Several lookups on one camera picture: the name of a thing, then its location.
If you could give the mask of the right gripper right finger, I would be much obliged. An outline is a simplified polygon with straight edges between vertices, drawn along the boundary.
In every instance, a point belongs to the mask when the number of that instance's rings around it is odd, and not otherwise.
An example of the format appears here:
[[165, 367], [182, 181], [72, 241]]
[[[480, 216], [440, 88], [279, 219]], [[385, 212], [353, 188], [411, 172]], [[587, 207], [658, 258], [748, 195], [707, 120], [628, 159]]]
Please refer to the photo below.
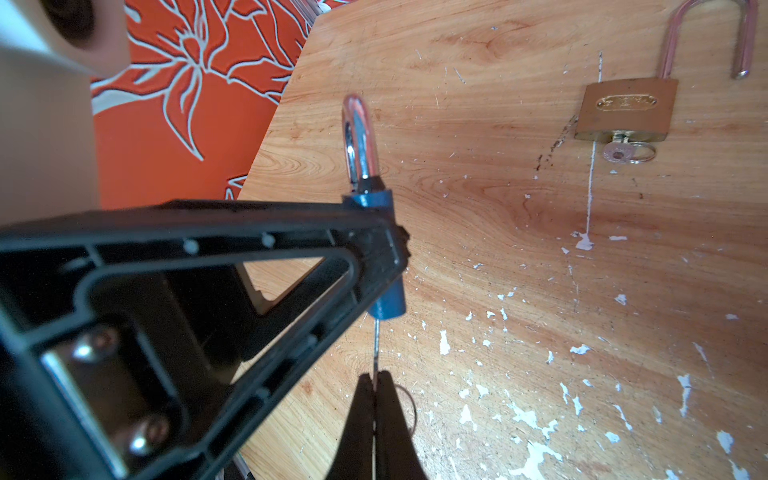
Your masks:
[[388, 371], [377, 373], [374, 406], [374, 478], [426, 479], [392, 375]]

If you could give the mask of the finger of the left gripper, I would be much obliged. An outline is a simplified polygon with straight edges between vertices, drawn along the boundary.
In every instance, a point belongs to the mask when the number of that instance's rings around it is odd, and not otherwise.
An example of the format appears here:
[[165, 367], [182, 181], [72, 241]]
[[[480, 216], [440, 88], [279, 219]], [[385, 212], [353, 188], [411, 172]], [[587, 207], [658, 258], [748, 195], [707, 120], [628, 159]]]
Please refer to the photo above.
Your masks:
[[122, 312], [237, 319], [240, 361], [196, 443], [237, 452], [404, 271], [408, 233], [352, 203], [177, 200], [1, 230], [1, 317], [45, 345]]

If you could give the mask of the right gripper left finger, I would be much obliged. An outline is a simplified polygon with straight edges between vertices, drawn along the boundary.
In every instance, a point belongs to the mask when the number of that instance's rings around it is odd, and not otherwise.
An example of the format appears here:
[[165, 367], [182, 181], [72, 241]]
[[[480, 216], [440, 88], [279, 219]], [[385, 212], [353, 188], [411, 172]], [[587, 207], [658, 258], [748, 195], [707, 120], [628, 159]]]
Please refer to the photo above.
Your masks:
[[369, 374], [358, 378], [327, 480], [371, 480], [374, 458], [375, 396]]

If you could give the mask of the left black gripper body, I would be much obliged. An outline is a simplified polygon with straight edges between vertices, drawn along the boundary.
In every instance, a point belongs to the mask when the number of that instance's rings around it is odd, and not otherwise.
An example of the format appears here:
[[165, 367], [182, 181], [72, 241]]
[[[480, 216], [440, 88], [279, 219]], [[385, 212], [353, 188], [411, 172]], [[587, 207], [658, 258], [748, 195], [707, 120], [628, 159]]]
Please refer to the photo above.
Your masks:
[[101, 317], [55, 342], [23, 345], [1, 317], [5, 479], [236, 479], [232, 452], [196, 443], [240, 361], [237, 319]]

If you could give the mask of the small dark key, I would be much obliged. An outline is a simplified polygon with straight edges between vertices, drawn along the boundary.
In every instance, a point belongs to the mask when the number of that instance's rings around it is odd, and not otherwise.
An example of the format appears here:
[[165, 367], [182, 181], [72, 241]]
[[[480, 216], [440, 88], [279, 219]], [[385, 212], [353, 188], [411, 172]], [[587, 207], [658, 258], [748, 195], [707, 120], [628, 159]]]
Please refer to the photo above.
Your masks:
[[[373, 391], [377, 391], [378, 386], [378, 374], [379, 374], [379, 357], [380, 357], [380, 336], [381, 336], [381, 320], [378, 318], [374, 318], [374, 340], [373, 340], [373, 368], [372, 368], [372, 383], [373, 383]], [[412, 438], [416, 432], [416, 428], [418, 425], [418, 411], [416, 407], [415, 400], [412, 396], [412, 394], [402, 385], [395, 384], [395, 389], [398, 390], [400, 393], [403, 393], [407, 396], [407, 398], [410, 400], [411, 407], [412, 407], [412, 413], [413, 413], [413, 421], [412, 424], [408, 427], [408, 433], [409, 436]]]

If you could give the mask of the blue padlock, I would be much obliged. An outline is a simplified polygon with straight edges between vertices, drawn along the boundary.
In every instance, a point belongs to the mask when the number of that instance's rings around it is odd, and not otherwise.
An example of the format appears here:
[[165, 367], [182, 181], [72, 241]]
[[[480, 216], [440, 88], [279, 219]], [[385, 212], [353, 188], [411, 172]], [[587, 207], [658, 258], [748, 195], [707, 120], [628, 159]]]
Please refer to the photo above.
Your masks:
[[[395, 218], [393, 192], [380, 176], [378, 150], [363, 98], [348, 94], [342, 102], [342, 133], [351, 185], [346, 202], [387, 212]], [[403, 279], [399, 276], [368, 309], [376, 320], [392, 320], [406, 313]]]

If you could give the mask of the brass padlock long shackle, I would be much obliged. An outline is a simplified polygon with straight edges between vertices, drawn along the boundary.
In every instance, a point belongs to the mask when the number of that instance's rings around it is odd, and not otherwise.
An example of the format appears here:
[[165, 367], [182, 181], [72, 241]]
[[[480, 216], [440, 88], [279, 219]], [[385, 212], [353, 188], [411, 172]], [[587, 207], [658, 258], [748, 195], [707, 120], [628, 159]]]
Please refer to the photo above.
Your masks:
[[599, 143], [653, 144], [669, 134], [678, 81], [672, 77], [683, 20], [699, 1], [672, 14], [653, 77], [592, 83], [585, 89], [575, 138]]

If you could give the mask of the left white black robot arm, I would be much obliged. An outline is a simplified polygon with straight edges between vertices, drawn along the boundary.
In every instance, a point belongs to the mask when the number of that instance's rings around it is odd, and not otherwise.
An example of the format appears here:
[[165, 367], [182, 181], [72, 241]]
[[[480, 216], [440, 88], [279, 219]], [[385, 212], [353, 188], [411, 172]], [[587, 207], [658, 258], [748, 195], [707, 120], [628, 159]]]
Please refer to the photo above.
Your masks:
[[100, 209], [89, 81], [126, 33], [120, 1], [1, 5], [1, 475], [249, 479], [306, 371], [404, 314], [408, 235], [355, 94], [339, 203]]

